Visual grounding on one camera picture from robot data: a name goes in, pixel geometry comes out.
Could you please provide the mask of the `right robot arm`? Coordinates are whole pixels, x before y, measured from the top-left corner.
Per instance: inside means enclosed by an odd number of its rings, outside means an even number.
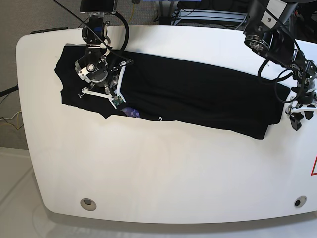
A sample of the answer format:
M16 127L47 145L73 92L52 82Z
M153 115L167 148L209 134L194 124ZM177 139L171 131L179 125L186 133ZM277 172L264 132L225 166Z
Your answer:
M116 0L81 1L80 12L89 14L89 19L82 29L85 55L75 62L75 71L81 80L89 84L82 89L79 97L92 95L106 98L117 109L126 102L120 92L125 69L134 62L123 55L129 40L129 26L116 7ZM119 18L125 28L124 42L117 53L111 47L108 36L110 21L105 20L106 15Z

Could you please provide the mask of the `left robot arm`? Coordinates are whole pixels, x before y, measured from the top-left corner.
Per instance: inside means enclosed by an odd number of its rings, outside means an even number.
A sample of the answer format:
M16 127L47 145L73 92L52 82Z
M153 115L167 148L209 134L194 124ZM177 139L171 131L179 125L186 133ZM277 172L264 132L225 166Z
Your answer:
M299 0L254 0L249 5L244 28L245 45L265 59L258 70L258 79L261 80L263 68L271 61L290 71L287 76L279 75L273 80L275 87L289 77L297 82L297 86L291 89L295 97L289 101L278 99L288 104L285 112L294 130L301 128L303 118L310 120L317 111L317 66L306 59L285 26L298 4Z

